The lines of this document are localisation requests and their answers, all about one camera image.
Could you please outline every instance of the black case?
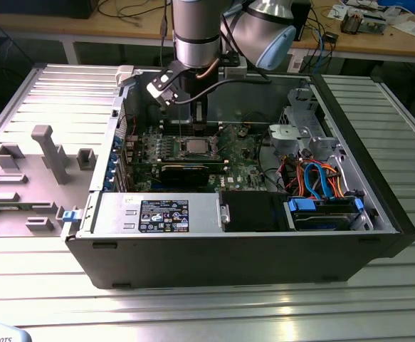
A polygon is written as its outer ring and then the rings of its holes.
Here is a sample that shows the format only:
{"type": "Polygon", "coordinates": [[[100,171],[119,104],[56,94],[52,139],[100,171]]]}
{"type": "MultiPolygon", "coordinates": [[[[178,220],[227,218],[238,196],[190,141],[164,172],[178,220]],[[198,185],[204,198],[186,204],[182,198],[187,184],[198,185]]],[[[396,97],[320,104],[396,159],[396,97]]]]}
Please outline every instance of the black case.
{"type": "Polygon", "coordinates": [[[0,13],[89,19],[98,0],[0,0],[0,13]]]}
{"type": "Polygon", "coordinates": [[[294,0],[291,5],[291,11],[293,12],[294,21],[293,26],[295,27],[295,41],[300,41],[302,33],[304,32],[304,25],[307,21],[308,14],[312,4],[310,0],[294,0]]]}

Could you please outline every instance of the power supply label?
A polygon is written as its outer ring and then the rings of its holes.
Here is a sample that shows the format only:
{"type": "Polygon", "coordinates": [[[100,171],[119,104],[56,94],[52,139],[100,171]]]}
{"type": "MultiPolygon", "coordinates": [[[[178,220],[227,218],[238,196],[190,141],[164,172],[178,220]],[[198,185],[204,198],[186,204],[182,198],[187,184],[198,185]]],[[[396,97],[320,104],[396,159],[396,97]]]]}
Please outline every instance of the power supply label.
{"type": "Polygon", "coordinates": [[[189,232],[188,201],[141,201],[141,233],[189,232]]]}

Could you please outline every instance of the gray plastic part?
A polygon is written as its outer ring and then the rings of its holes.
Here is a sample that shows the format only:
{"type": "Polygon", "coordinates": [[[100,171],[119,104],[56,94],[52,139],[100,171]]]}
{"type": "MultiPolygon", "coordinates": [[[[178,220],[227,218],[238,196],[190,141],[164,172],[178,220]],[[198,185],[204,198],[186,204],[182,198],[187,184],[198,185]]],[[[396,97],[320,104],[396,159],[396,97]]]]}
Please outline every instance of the gray plastic part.
{"type": "Polygon", "coordinates": [[[20,196],[18,202],[10,202],[5,208],[0,207],[0,237],[22,236],[58,236],[61,233],[63,223],[56,219],[56,213],[39,214],[32,210],[16,210],[16,205],[21,203],[50,204],[55,202],[60,209],[67,210],[74,206],[84,207],[88,197],[88,187],[92,180],[93,171],[79,170],[76,155],[68,155],[69,161],[66,172],[70,182],[59,185],[54,179],[52,170],[44,165],[41,155],[26,155],[23,159],[17,159],[19,169],[28,178],[25,184],[0,184],[0,192],[17,192],[20,196]],[[49,217],[54,230],[31,232],[26,227],[27,217],[49,217]]]}
{"type": "Polygon", "coordinates": [[[57,148],[52,141],[52,132],[52,127],[49,125],[35,125],[31,132],[31,138],[41,146],[57,183],[65,184],[68,182],[68,174],[63,166],[63,160],[58,155],[57,148]]]}
{"type": "Polygon", "coordinates": [[[8,174],[8,175],[0,175],[0,184],[25,184],[28,182],[28,178],[22,174],[8,174]]]}
{"type": "Polygon", "coordinates": [[[0,202],[17,202],[18,200],[17,192],[0,192],[0,202]]]}
{"type": "Polygon", "coordinates": [[[27,222],[25,223],[28,229],[32,232],[34,231],[52,231],[53,225],[48,217],[27,217],[27,222]]]}
{"type": "Polygon", "coordinates": [[[95,152],[91,148],[81,148],[79,149],[78,156],[79,168],[82,171],[94,170],[96,165],[95,152]]]}
{"type": "Polygon", "coordinates": [[[18,145],[2,145],[0,147],[0,166],[4,172],[18,172],[15,159],[25,158],[18,145]]]}
{"type": "Polygon", "coordinates": [[[33,210],[37,214],[56,214],[58,212],[58,208],[55,202],[42,205],[34,205],[33,210]]]}
{"type": "MultiPolygon", "coordinates": [[[[63,166],[66,167],[68,165],[69,159],[68,159],[68,157],[66,157],[65,150],[63,149],[63,146],[62,145],[56,145],[56,148],[57,148],[58,156],[62,160],[63,166]]],[[[48,169],[50,169],[51,166],[49,165],[46,157],[43,155],[43,156],[41,156],[41,159],[43,160],[44,165],[48,169]]]]}
{"type": "Polygon", "coordinates": [[[64,212],[65,212],[65,208],[63,208],[62,206],[60,206],[56,212],[56,221],[60,227],[63,227],[64,222],[62,220],[62,217],[63,217],[64,212]]]}

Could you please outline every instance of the side panel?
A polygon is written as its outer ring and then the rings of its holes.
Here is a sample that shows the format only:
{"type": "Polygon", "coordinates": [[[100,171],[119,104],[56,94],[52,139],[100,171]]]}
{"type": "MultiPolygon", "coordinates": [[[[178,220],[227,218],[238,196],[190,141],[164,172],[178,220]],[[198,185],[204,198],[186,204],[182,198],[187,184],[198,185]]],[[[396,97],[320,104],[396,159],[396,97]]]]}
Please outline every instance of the side panel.
{"type": "Polygon", "coordinates": [[[168,288],[346,281],[397,239],[72,239],[67,245],[100,289],[168,288]]]}
{"type": "Polygon", "coordinates": [[[381,257],[395,257],[399,252],[415,241],[414,225],[406,215],[395,194],[392,192],[391,187],[388,185],[379,168],[373,161],[356,130],[351,125],[343,108],[332,94],[325,79],[318,75],[313,76],[313,79],[316,90],[322,98],[321,106],[323,110],[326,112],[329,119],[332,120],[331,123],[340,131],[342,139],[345,141],[345,145],[359,165],[360,170],[370,184],[373,193],[386,212],[392,226],[402,233],[400,234],[401,236],[398,240],[398,244],[381,255],[381,257]]]}

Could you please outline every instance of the red cable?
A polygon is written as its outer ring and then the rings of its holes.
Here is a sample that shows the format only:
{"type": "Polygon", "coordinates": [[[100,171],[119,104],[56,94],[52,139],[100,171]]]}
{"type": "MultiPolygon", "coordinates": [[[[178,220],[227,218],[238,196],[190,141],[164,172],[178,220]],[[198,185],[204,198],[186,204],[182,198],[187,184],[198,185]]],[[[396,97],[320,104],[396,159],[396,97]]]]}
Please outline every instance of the red cable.
{"type": "Polygon", "coordinates": [[[133,131],[131,132],[131,136],[133,136],[136,132],[136,117],[133,118],[133,131]]]}

